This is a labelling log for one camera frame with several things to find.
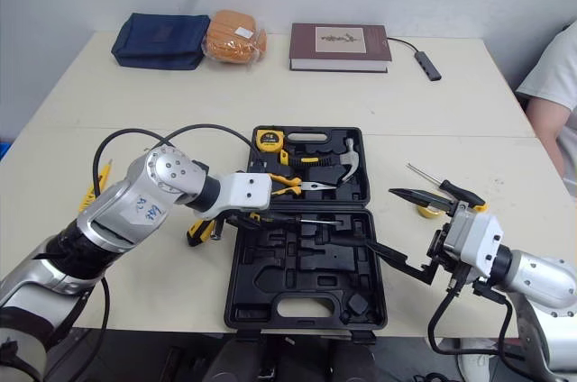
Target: person's arm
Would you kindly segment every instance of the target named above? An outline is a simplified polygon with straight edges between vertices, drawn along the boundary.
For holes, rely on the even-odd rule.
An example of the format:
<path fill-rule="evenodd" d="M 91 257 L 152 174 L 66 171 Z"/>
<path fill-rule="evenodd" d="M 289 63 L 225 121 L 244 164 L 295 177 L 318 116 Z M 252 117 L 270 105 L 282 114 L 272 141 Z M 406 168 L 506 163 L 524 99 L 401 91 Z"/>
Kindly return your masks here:
<path fill-rule="evenodd" d="M 571 110 L 564 105 L 543 98 L 533 97 L 526 110 L 527 118 L 535 134 L 543 143 L 559 175 L 564 174 L 563 156 L 557 145 L 557 137 L 567 123 Z"/>

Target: toolbox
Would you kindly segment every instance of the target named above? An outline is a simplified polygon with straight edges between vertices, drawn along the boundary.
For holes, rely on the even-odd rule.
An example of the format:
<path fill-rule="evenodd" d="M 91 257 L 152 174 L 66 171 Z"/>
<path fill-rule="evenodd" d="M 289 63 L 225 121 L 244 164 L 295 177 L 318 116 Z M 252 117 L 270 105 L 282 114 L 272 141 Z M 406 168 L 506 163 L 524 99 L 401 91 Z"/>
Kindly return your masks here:
<path fill-rule="evenodd" d="M 239 228 L 226 324 L 251 332 L 349 330 L 354 340 L 371 342 L 372 330 L 387 323 L 387 311 L 378 258 L 365 246 L 376 236 L 365 209 L 370 189 L 361 130 L 267 125 L 254 129 L 252 143 L 263 162 L 251 152 L 247 171 L 278 178 L 271 176 L 270 212 L 331 224 Z M 302 190 L 294 177 L 303 181 Z M 306 183 L 329 189 L 307 189 Z M 322 301 L 330 315 L 281 315 L 279 303 L 291 298 Z"/>

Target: person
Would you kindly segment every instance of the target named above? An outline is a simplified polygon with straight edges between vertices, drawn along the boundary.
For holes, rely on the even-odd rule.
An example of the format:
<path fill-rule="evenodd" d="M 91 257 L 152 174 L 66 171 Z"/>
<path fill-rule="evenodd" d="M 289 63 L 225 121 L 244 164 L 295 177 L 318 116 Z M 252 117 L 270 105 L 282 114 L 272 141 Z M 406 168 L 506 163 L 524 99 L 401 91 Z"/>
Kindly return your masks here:
<path fill-rule="evenodd" d="M 559 32 L 517 88 L 528 120 L 573 198 L 577 197 L 577 22 Z"/>

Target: packaged bread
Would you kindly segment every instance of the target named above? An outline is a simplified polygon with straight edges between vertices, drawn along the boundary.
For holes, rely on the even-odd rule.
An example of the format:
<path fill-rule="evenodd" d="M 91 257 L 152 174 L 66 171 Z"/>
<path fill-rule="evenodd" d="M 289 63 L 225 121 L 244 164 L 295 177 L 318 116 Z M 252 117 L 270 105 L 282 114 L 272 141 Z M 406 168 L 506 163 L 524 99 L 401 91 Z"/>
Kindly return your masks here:
<path fill-rule="evenodd" d="M 203 52 L 212 59 L 248 64 L 261 59 L 267 48 L 267 34 L 257 32 L 254 18 L 248 14 L 222 10 L 211 17 Z"/>

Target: book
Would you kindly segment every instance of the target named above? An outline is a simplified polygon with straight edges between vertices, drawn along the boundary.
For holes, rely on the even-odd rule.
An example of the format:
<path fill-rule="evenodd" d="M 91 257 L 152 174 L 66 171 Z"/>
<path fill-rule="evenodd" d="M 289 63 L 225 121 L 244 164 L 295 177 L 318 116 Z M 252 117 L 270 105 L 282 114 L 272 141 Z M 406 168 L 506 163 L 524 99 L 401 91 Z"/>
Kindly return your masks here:
<path fill-rule="evenodd" d="M 293 23 L 290 69 L 387 72 L 391 62 L 382 25 Z"/>

